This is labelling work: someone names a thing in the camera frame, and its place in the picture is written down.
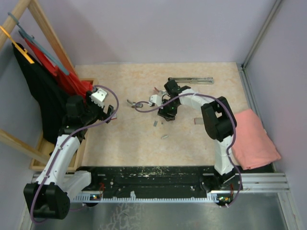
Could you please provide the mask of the large black chrome stapler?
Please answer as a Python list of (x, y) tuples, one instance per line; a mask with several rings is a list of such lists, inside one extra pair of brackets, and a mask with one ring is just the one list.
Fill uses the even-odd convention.
[(168, 80), (174, 80), (176, 83), (214, 84), (213, 78), (168, 78)]

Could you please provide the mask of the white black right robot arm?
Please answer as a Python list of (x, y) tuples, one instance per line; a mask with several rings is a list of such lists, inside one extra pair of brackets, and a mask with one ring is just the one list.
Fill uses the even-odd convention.
[(180, 87), (175, 80), (169, 80), (164, 87), (164, 91), (150, 97), (150, 103), (159, 106), (157, 114), (166, 121), (175, 120), (180, 105), (201, 112), (205, 131), (214, 140), (214, 184), (221, 190), (226, 189), (236, 173), (231, 155), (237, 126), (227, 99), (204, 96), (189, 86)]

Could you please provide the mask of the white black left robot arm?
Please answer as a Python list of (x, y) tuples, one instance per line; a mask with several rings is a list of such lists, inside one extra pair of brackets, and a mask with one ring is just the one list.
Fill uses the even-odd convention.
[(47, 219), (64, 219), (70, 211), (71, 201), (84, 189), (96, 189), (98, 176), (89, 171), (77, 171), (65, 180), (72, 157), (81, 146), (88, 129), (109, 123), (119, 106), (109, 105), (104, 112), (105, 99), (113, 91), (96, 85), (86, 97), (71, 96), (66, 103), (59, 135), (51, 156), (33, 183), (26, 184), (24, 197), (33, 223)]

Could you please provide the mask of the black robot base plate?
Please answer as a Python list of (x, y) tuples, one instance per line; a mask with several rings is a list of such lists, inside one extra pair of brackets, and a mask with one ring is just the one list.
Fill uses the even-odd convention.
[(84, 192), (97, 191), (104, 198), (206, 198), (209, 192), (235, 191), (241, 183), (237, 172), (219, 183), (212, 166), (82, 166), (91, 174)]

